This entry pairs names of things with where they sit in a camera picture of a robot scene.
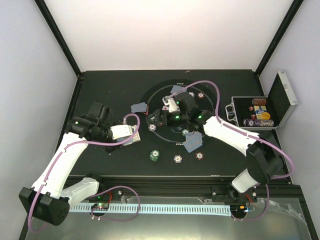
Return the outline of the red triangular all-in button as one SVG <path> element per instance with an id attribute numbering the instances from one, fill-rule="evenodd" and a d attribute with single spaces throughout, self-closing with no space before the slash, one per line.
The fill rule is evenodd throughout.
<path id="1" fill-rule="evenodd" d="M 147 107 L 146 107 L 146 111 L 145 111 L 145 112 L 143 112 L 143 114 L 145 114 L 146 116 L 148 116 L 148 115 L 149 115 L 149 106 L 147 106 Z"/>

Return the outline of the green chips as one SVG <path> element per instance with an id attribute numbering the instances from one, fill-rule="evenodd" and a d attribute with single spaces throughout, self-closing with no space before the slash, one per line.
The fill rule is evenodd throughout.
<path id="1" fill-rule="evenodd" d="M 182 133 L 183 136 L 185 136 L 187 133 L 189 133 L 189 130 L 188 129 L 183 129 L 181 133 Z"/>

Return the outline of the dealt cards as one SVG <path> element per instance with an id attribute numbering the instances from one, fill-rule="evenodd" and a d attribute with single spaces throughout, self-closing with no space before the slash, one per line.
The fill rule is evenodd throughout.
<path id="1" fill-rule="evenodd" d="M 146 113 L 148 105 L 145 102 L 133 104 L 131 108 L 132 113 Z"/>
<path id="2" fill-rule="evenodd" d="M 171 94 L 174 94 L 176 92 L 179 92 L 180 90 L 183 90 L 184 87 L 183 86 L 179 86 L 179 85 L 174 85 L 170 91 Z"/>
<path id="3" fill-rule="evenodd" d="M 194 150 L 200 148 L 203 145 L 202 134 L 198 131 L 187 132 L 185 134 L 185 141 L 183 146 L 185 147 L 188 153 L 193 152 Z"/>

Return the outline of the blue-backed playing card deck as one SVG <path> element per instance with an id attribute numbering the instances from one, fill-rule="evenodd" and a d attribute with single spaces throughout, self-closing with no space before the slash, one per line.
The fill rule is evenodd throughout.
<path id="1" fill-rule="evenodd" d="M 137 128 L 136 125 L 133 125 L 133 126 L 128 125 L 129 133 L 126 133 L 125 136 L 118 138 L 116 141 L 117 142 L 122 142 L 122 141 L 127 140 L 135 132 L 136 128 Z M 126 141 L 122 145 L 123 146 L 128 146 L 128 145 L 131 145 L 133 143 L 140 142 L 140 141 L 141 141 L 141 138 L 140 138 L 139 133 L 137 132 L 130 140 Z"/>

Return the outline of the red chips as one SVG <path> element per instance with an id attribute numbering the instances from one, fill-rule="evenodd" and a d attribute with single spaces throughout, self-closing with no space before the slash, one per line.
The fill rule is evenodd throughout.
<path id="1" fill-rule="evenodd" d="M 198 97 L 199 99 L 203 99 L 203 98 L 205 97 L 205 95 L 204 95 L 202 92 L 199 92 L 199 93 L 197 94 L 197 97 Z"/>

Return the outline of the green chip stack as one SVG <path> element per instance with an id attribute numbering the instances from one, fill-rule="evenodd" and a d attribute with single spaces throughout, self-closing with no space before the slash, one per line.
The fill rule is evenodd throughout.
<path id="1" fill-rule="evenodd" d="M 158 150 L 152 150 L 149 154 L 149 158 L 151 161 L 156 162 L 160 157 L 160 152 Z"/>

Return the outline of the red chip stack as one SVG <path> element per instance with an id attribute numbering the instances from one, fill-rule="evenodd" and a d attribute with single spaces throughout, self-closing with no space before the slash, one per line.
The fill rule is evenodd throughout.
<path id="1" fill-rule="evenodd" d="M 197 152 L 195 154 L 195 157 L 197 160 L 203 160 L 204 159 L 204 154 L 202 152 Z"/>

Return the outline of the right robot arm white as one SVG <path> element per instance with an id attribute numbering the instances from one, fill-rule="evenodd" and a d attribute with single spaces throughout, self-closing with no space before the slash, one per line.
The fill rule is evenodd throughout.
<path id="1" fill-rule="evenodd" d="M 240 201 L 250 188 L 267 184 L 283 166 L 281 156 L 284 152 L 270 142 L 273 135 L 261 136 L 241 129 L 208 110 L 192 114 L 158 109 L 148 116 L 147 121 L 156 127 L 187 126 L 190 130 L 183 131 L 183 146 L 189 153 L 202 146 L 203 136 L 218 139 L 242 153 L 247 164 L 227 189 L 228 198 L 234 202 Z"/>

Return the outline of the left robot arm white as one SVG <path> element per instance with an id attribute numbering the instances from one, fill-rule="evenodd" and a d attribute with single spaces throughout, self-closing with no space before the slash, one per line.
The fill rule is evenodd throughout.
<path id="1" fill-rule="evenodd" d="M 81 201 L 94 197 L 103 199 L 106 185 L 93 177 L 85 177 L 71 187 L 64 188 L 78 158 L 88 145 L 118 147 L 138 135 L 141 122 L 135 126 L 124 118 L 120 125 L 106 124 L 101 117 L 74 117 L 65 129 L 60 146 L 42 175 L 30 188 L 22 188 L 19 199 L 27 211 L 27 226 L 33 231 L 32 220 L 37 218 L 54 226 L 60 225 L 69 210 Z"/>

